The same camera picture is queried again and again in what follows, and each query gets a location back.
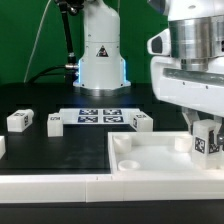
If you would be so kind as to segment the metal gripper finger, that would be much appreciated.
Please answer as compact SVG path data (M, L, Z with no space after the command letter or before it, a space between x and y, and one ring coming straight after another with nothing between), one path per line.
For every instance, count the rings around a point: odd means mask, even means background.
M187 123L188 132L190 134L192 134L193 133L193 124L196 121L199 121L200 120L199 115L198 115L198 112L196 110L183 107L182 108L182 115L183 115L183 117L184 117L184 119L185 119L185 121Z
M218 128L215 131L215 143L218 146L223 146L224 145L224 122L223 118L220 116L215 116L214 121L218 124Z

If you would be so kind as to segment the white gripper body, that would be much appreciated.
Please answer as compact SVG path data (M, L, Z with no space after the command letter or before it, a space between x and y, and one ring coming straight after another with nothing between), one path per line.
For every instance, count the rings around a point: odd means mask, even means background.
M170 31L165 29L147 42L152 55L150 72L158 100L224 117L224 56L211 59L207 72L187 72L171 53Z

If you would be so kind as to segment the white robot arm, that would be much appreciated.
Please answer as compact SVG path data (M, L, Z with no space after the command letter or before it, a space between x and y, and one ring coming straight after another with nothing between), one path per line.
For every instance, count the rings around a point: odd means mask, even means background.
M147 42L157 99L182 107L192 127L199 111L220 118L224 145L224 0L147 0L168 27ZM103 0L85 0L85 50L74 83L94 95L128 86L120 57L119 16Z

